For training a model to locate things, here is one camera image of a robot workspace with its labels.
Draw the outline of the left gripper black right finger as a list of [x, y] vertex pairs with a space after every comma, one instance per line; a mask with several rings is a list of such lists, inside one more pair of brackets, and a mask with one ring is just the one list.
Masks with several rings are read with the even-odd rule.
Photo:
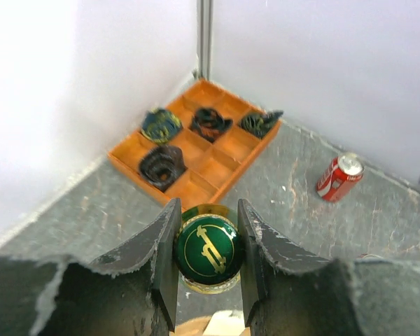
[[252, 335], [420, 335], [420, 260], [319, 257], [237, 205]]

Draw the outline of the red cola can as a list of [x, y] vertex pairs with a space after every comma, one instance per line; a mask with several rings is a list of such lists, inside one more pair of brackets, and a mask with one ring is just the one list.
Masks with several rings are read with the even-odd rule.
[[340, 154], [317, 181], [316, 192], [327, 202], [338, 202], [362, 179], [364, 170], [356, 154]]
[[381, 260], [382, 257], [380, 255], [365, 253], [358, 257], [359, 259], [371, 259], [371, 260]]

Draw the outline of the green glass bottle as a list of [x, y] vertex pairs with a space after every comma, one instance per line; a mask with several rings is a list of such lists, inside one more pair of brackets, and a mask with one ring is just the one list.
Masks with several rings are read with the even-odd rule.
[[173, 252], [183, 283], [205, 295], [229, 291], [240, 280], [245, 252], [237, 214], [223, 205], [200, 204], [181, 219]]

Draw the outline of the orange wooden divided tray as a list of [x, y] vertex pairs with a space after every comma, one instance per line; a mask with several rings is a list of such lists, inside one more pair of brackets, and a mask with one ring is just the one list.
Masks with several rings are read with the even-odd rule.
[[[190, 129], [192, 117], [199, 107], [214, 107], [234, 125], [214, 143]], [[239, 121], [250, 112], [261, 108], [248, 103], [222, 87], [200, 79], [167, 105], [182, 122], [183, 129], [170, 145], [182, 150], [186, 171], [165, 191], [147, 182], [139, 173], [139, 163], [156, 146], [141, 130], [126, 136], [108, 153], [113, 166], [132, 180], [147, 195], [161, 205], [172, 198], [181, 199], [184, 210], [203, 203], [217, 203], [239, 180], [281, 126], [276, 122], [261, 139], [239, 126]]]

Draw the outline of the red cola can front right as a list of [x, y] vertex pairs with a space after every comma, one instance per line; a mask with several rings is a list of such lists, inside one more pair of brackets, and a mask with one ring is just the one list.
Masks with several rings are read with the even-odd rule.
[[359, 259], [371, 259], [371, 260], [381, 260], [382, 257], [380, 255], [365, 253], [358, 257]]

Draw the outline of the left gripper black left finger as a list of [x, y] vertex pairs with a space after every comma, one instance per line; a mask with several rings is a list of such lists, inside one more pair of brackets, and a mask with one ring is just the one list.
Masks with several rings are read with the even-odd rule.
[[176, 322], [172, 256], [181, 202], [93, 262], [0, 255], [0, 335], [168, 335]]

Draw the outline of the right aluminium frame post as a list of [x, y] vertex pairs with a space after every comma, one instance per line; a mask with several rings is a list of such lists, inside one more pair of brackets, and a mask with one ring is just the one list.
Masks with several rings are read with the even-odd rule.
[[197, 1], [197, 77], [205, 80], [211, 72], [213, 4], [212, 0]]

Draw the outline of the red cola can far right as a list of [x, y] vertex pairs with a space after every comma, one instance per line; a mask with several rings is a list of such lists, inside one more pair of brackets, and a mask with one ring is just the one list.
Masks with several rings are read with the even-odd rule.
[[327, 202], [338, 202], [362, 179], [364, 170], [356, 154], [340, 154], [317, 181], [316, 192]]

